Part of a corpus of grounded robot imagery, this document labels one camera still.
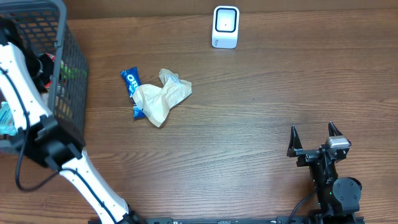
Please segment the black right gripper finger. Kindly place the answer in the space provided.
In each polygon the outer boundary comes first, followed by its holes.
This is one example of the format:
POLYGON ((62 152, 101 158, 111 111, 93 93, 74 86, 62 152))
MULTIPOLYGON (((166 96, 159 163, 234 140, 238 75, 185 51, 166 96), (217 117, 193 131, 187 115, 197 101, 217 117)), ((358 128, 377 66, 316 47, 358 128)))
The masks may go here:
POLYGON ((343 135, 332 121, 328 123, 328 133, 330 137, 343 135))
POLYGON ((295 125, 293 125, 290 130, 290 142, 289 142, 287 152, 297 152, 297 151, 302 151, 302 150, 303 150, 303 147, 300 142, 300 138, 298 136, 297 129, 296 129, 295 125))

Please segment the beige paper bag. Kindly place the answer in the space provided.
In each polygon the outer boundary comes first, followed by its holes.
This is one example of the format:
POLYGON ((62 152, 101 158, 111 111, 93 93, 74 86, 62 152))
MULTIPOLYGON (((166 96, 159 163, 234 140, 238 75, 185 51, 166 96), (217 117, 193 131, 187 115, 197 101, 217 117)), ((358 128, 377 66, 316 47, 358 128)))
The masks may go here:
POLYGON ((179 105, 192 93, 192 83, 179 78, 166 68, 159 72, 163 87, 144 84, 137 87, 132 95, 134 109, 143 112, 148 120, 156 127, 161 127, 172 108, 179 105))

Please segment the blue Oreo cookie pack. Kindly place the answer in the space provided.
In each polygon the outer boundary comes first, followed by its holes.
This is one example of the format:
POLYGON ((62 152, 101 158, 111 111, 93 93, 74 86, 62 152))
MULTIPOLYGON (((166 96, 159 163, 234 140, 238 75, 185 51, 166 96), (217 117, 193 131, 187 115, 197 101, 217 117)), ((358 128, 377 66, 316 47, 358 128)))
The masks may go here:
POLYGON ((134 99, 133 99, 133 94, 136 91, 136 89, 141 86, 141 80, 139 78, 139 74, 137 71, 136 67, 132 67, 128 70, 123 70, 120 72, 120 76, 124 80, 127 88, 127 92, 129 94, 129 98, 132 102, 133 105, 133 118, 134 119, 141 119, 145 117, 145 114, 140 110, 134 99))

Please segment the teal snack packet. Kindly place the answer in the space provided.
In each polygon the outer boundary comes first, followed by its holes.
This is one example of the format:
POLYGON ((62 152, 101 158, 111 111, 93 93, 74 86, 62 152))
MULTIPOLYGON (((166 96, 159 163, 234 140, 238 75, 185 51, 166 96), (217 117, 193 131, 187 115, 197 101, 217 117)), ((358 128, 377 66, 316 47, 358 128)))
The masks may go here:
POLYGON ((17 130, 14 126, 14 119, 11 113, 10 106, 8 102, 3 101, 1 103, 1 135, 10 135, 14 136, 17 133, 17 130))

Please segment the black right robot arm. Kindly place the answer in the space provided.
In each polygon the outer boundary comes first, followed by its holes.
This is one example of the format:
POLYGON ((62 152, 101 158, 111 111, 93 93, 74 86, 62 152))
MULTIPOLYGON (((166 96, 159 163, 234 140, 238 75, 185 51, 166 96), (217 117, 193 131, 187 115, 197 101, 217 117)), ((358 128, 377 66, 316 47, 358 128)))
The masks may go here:
POLYGON ((296 157, 298 167, 308 167, 312 177, 319 209, 308 213, 309 223, 357 223, 362 185, 352 177, 339 178, 335 164, 346 156, 351 142, 332 123, 328 123, 329 137, 318 149, 302 147, 295 126, 290 130, 288 157, 296 157))

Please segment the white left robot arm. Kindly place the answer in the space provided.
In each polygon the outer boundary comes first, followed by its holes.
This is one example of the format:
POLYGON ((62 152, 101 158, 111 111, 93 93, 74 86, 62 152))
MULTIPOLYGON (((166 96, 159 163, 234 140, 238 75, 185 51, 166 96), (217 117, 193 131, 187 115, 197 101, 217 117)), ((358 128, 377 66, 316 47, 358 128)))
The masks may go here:
POLYGON ((99 223, 139 223, 86 151, 82 127, 88 66, 72 39, 64 23, 43 16, 1 18, 1 91, 16 129, 15 136, 1 141, 1 149, 67 179, 99 223))

